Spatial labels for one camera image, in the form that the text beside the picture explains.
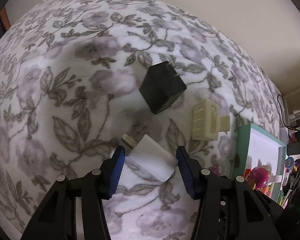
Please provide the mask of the white usb charger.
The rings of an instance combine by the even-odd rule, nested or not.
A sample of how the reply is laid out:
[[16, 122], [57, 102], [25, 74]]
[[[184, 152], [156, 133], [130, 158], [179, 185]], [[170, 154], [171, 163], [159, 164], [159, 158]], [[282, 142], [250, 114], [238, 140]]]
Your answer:
[[139, 141], [135, 141], [125, 133], [121, 136], [121, 141], [130, 148], [127, 154], [130, 161], [160, 182], [167, 181], [178, 165], [178, 160], [174, 155], [147, 134], [143, 135]]

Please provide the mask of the black power adapter cube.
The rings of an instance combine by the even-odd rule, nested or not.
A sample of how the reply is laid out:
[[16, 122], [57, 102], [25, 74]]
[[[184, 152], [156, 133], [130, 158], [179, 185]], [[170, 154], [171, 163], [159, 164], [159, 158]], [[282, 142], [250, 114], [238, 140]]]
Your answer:
[[186, 89], [179, 74], [165, 61], [148, 68], [139, 91], [151, 112], [158, 114], [171, 107]]

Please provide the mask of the purple folding comb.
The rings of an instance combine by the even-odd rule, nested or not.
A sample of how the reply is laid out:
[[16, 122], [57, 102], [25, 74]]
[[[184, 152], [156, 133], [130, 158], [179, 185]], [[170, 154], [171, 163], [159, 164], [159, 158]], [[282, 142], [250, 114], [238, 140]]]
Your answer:
[[210, 171], [213, 172], [215, 175], [219, 176], [219, 166], [218, 165], [210, 167]]

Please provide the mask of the pink puppy toy figure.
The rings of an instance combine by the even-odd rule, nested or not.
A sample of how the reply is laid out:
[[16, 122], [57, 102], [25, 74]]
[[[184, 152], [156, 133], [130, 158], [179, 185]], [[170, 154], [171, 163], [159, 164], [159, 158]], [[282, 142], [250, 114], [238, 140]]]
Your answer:
[[259, 190], [264, 188], [270, 178], [270, 173], [264, 167], [255, 167], [247, 177], [247, 182], [253, 189]]

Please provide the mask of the orange lion bottle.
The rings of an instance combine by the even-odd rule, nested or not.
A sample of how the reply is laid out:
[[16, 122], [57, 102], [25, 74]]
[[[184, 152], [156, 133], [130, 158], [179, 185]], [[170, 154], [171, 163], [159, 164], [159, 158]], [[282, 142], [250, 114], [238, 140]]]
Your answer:
[[248, 176], [251, 172], [251, 166], [252, 166], [252, 157], [248, 155], [246, 166], [245, 166], [245, 171], [244, 171], [244, 179], [248, 178]]

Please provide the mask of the teal white cardboard box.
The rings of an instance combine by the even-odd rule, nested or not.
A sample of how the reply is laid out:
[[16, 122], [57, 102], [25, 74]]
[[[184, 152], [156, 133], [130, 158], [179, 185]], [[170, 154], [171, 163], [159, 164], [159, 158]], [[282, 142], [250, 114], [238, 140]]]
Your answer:
[[270, 174], [283, 178], [286, 145], [255, 124], [238, 128], [236, 157], [231, 178], [243, 176], [248, 165], [251, 168], [266, 165]]

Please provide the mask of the colourful round badge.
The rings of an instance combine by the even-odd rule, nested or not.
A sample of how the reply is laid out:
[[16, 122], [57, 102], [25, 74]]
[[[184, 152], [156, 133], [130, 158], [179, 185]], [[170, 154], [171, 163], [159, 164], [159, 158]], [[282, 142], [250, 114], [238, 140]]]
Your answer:
[[292, 156], [289, 156], [286, 160], [285, 160], [285, 168], [286, 170], [292, 170], [294, 167], [294, 158]]

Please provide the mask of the black square charger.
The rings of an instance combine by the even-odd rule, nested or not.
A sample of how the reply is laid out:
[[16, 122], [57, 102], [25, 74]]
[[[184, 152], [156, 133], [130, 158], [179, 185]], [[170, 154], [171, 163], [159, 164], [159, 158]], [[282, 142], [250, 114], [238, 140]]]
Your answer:
[[300, 154], [300, 143], [290, 143], [287, 145], [287, 155], [293, 156], [293, 155], [299, 155]]

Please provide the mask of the cream plastic hair claw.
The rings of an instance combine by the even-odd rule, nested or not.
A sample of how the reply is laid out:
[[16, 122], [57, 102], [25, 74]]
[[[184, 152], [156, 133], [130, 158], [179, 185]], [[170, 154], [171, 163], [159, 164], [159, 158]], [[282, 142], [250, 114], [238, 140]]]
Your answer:
[[198, 102], [193, 108], [192, 139], [215, 141], [219, 132], [230, 131], [230, 116], [221, 116], [219, 107], [210, 99]]

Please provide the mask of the white power bank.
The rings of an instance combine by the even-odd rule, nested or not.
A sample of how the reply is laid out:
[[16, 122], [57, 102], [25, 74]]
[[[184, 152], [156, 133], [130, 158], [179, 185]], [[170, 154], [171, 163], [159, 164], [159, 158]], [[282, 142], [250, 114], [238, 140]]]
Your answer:
[[288, 128], [283, 127], [280, 128], [279, 132], [279, 139], [281, 142], [283, 142], [285, 145], [289, 143], [289, 133], [288, 133]]

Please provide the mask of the floral white grey blanket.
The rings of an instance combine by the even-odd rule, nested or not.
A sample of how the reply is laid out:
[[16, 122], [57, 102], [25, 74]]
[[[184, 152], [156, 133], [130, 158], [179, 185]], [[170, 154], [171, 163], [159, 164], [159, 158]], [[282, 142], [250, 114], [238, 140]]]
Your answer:
[[[139, 88], [169, 62], [187, 89], [151, 112]], [[122, 134], [178, 146], [229, 176], [237, 130], [279, 137], [279, 91], [239, 45], [203, 20], [156, 0], [43, 0], [0, 40], [0, 211], [23, 232], [59, 175], [99, 167]], [[192, 139], [204, 99], [230, 116], [215, 141]]]

